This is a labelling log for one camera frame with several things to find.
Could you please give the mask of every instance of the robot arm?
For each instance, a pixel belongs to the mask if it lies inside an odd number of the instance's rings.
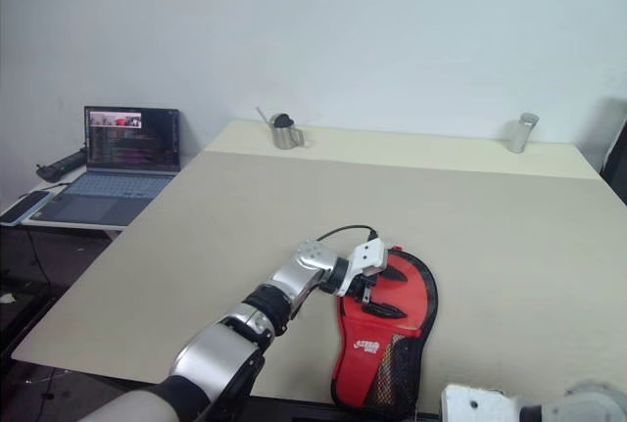
[[[83,421],[190,422],[229,413],[249,395],[264,351],[286,331],[312,290],[367,295],[366,277],[386,264],[387,250],[378,238],[357,246],[348,259],[318,241],[301,243],[242,303],[187,344],[164,382],[114,399]]]

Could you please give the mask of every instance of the laptop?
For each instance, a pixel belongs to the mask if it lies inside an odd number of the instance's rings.
[[[84,110],[87,171],[31,218],[127,226],[180,171],[178,111]]]

